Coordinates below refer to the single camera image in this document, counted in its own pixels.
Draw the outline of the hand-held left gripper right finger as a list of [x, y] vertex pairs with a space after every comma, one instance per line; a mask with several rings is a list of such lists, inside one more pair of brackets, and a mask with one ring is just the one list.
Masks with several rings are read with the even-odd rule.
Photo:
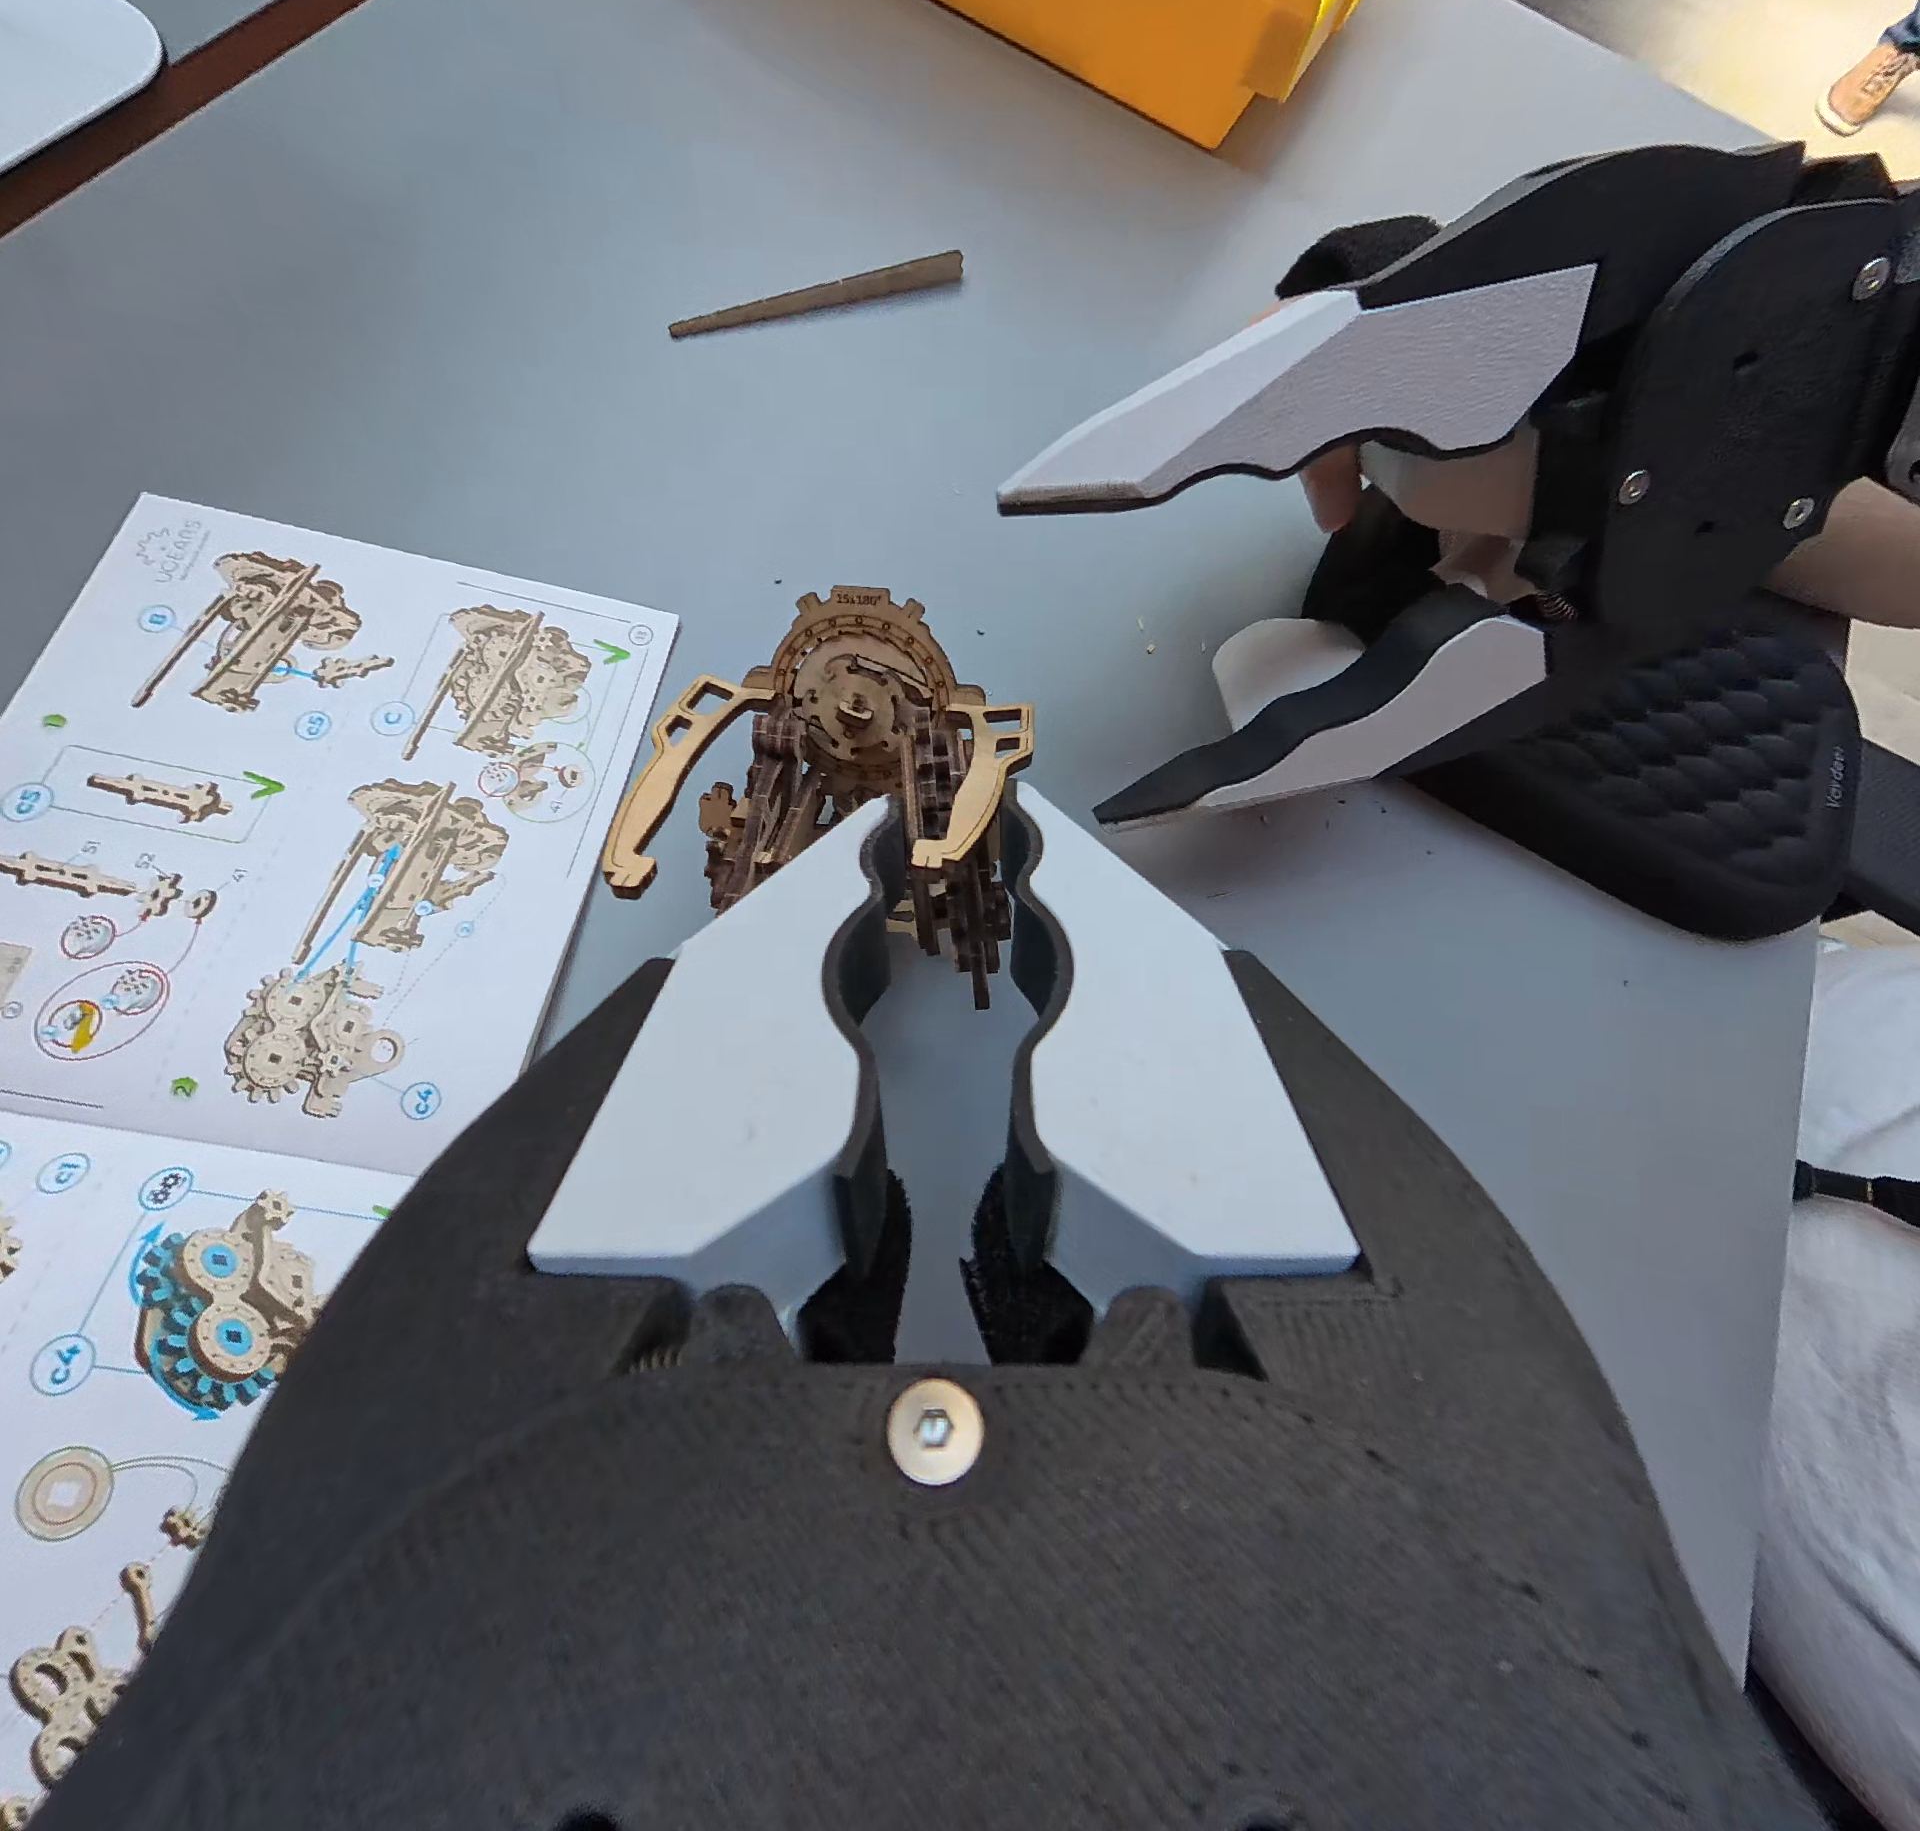
[[1233, 955], [1033, 789], [1006, 804], [1014, 1063], [1006, 1242], [1095, 1314], [1132, 1289], [1324, 1275], [1359, 1243]]

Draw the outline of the tapered dark wooden stick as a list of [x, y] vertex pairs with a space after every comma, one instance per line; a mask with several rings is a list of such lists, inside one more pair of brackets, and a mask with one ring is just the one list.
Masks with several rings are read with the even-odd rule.
[[753, 299], [710, 313], [695, 313], [668, 324], [667, 335], [673, 342], [686, 342], [697, 335], [742, 330], [749, 325], [798, 319], [813, 313], [861, 307], [889, 299], [908, 299], [925, 292], [941, 292], [965, 280], [965, 253], [946, 249], [943, 253], [900, 260], [896, 264], [861, 270], [826, 283], [813, 283], [786, 290], [768, 299]]

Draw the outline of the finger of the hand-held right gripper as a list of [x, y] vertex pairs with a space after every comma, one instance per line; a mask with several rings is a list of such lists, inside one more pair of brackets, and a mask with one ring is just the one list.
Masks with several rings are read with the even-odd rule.
[[1595, 279], [1579, 264], [1384, 309], [1344, 290], [1297, 299], [1069, 429], [996, 506], [1144, 509], [1206, 476], [1283, 478], [1349, 442], [1500, 447], [1572, 359]]
[[1128, 833], [1392, 775], [1542, 684], [1546, 649], [1539, 626], [1465, 587], [1417, 598], [1371, 642], [1333, 622], [1260, 620], [1213, 656], [1230, 732], [1115, 791], [1095, 821]]

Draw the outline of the white stand base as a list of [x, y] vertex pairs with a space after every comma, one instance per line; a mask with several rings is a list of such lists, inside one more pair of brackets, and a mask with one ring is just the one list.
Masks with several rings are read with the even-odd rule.
[[144, 90], [162, 60], [126, 0], [3, 0], [3, 171]]

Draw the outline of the white instruction booklet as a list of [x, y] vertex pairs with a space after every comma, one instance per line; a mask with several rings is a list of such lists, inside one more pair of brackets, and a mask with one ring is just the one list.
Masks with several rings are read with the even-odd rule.
[[4, 1826], [528, 1063], [678, 628], [144, 496], [4, 709]]

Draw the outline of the wooden gear model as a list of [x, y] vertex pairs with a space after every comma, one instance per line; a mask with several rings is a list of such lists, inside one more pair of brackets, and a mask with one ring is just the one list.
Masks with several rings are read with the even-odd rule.
[[908, 886], [891, 928], [923, 955], [946, 949], [986, 1011], [1012, 937], [1003, 804], [1033, 756], [1031, 706], [994, 706], [961, 684], [921, 602], [861, 587], [804, 597], [748, 688], [765, 706], [746, 788], [717, 782], [698, 804], [711, 909], [743, 901], [856, 808], [898, 799]]

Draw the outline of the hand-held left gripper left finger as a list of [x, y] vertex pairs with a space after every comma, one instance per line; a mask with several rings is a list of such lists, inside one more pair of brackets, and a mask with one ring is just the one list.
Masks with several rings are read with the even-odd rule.
[[788, 1339], [885, 1227], [885, 801], [686, 939], [530, 1242], [532, 1267], [768, 1297]]

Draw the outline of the person's right forearm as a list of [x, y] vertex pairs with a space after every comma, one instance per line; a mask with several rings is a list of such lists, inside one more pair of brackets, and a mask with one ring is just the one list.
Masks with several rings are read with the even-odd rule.
[[1796, 547], [1765, 587], [1813, 612], [1916, 630], [1918, 506], [1867, 478], [1852, 482], [1821, 533]]

